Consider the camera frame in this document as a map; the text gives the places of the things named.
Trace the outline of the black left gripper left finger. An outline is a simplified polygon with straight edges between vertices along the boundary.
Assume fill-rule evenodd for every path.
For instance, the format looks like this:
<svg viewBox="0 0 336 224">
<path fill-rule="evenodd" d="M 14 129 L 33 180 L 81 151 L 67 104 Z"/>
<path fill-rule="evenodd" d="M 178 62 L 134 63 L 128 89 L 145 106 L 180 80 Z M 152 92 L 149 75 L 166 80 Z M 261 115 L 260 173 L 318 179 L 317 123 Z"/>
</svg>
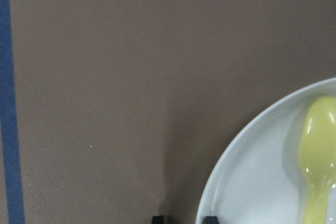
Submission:
<svg viewBox="0 0 336 224">
<path fill-rule="evenodd" d="M 152 216 L 151 224 L 165 224 L 165 217 L 163 215 Z"/>
</svg>

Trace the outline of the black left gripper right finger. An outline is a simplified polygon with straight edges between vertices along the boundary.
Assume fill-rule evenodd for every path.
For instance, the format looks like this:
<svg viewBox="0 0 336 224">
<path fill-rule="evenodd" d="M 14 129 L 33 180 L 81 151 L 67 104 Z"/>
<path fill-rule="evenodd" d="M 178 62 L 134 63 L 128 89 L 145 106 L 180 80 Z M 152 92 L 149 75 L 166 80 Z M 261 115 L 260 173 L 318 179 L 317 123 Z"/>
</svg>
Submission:
<svg viewBox="0 0 336 224">
<path fill-rule="evenodd" d="M 203 218 L 203 224 L 218 224 L 217 216 L 205 216 Z"/>
</svg>

